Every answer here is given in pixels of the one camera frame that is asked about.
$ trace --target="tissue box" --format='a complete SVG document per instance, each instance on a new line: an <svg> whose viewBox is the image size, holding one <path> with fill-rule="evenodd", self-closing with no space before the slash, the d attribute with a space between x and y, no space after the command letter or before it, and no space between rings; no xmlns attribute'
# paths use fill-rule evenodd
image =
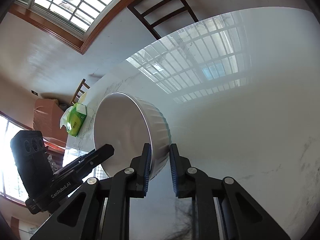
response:
<svg viewBox="0 0 320 240"><path fill-rule="evenodd" d="M68 134L77 136L86 117L86 106L75 103L74 106L69 107L61 117L60 126L65 125Z"/></svg>

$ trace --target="bowl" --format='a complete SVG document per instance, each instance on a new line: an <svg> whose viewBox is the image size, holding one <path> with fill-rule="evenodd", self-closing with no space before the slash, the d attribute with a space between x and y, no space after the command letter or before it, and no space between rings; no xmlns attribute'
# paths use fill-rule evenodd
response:
<svg viewBox="0 0 320 240"><path fill-rule="evenodd" d="M123 92L107 95L100 103L93 126L96 149L111 144L114 155L101 166L112 177L140 156L145 143L151 144L150 178L156 176L168 160L170 129L163 114L153 104Z"/></svg>

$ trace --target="table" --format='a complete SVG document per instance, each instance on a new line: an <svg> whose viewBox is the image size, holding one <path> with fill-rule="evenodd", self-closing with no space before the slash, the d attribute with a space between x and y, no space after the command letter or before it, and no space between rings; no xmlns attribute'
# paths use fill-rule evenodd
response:
<svg viewBox="0 0 320 240"><path fill-rule="evenodd" d="M252 8L187 26L88 90L87 119L67 148L94 148L94 116L107 94L142 98L164 114L191 165L235 178L300 239L320 209L319 48L319 23L295 8ZM167 164L147 197L131 200L131 239L187 232L190 204L175 198Z"/></svg>

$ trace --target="brown wooden trim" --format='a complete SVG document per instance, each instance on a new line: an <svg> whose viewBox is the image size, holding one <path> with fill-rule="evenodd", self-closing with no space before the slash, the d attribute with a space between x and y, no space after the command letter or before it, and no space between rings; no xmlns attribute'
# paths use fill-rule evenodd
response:
<svg viewBox="0 0 320 240"><path fill-rule="evenodd" d="M26 206L25 204L22 204L22 203L20 203L20 202L18 202L18 201L15 201L15 200L7 197L7 195L3 195L3 193L0 194L0 197L6 199L6 200L8 200L8 201L10 201L11 203L17 204L18 206L27 208L27 206Z"/></svg>
<svg viewBox="0 0 320 240"><path fill-rule="evenodd" d="M19 219L11 217L10 228L13 234L20 240L20 233L19 233Z"/></svg>
<svg viewBox="0 0 320 240"><path fill-rule="evenodd" d="M97 24L97 26L92 30L90 35L85 41L80 40L71 33L62 29L55 23L47 20L46 18L32 12L31 10L19 5L13 4L9 8L9 12L13 15L25 20L26 22L32 24L33 26L47 32L48 34L54 36L58 40L62 41L69 47L84 54L93 41L97 38L100 32L108 25L108 23L124 8L131 4L134 0L120 0L116 5L111 8L111 10L102 18L102 20Z"/></svg>
<svg viewBox="0 0 320 240"><path fill-rule="evenodd" d="M10 122L13 122L14 124L20 126L21 128L24 128L26 130L33 130L31 127L24 125L23 123L18 122L17 120L14 120L10 116L6 115L5 113L0 111L0 115L2 115L4 118L8 119Z"/></svg>

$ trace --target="silver screw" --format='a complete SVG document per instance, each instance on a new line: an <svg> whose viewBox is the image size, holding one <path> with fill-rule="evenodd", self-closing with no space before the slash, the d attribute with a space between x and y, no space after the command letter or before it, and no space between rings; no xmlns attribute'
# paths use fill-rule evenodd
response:
<svg viewBox="0 0 320 240"><path fill-rule="evenodd" d="M197 169L194 168L194 167L191 167L191 168L188 169L188 172L189 172L190 174L195 174L195 173L197 172Z"/></svg>
<svg viewBox="0 0 320 240"><path fill-rule="evenodd" d="M90 185L93 185L93 184L95 184L97 182L97 179L96 178L89 178L89 179L87 179L87 183L88 184L90 184Z"/></svg>
<svg viewBox="0 0 320 240"><path fill-rule="evenodd" d="M226 178L224 179L224 182L227 183L227 184L233 184L235 181L233 180L233 178L226 177Z"/></svg>
<svg viewBox="0 0 320 240"><path fill-rule="evenodd" d="M133 169L133 168L126 168L126 169L124 170L124 173L125 173L125 174L134 173L134 169Z"/></svg>

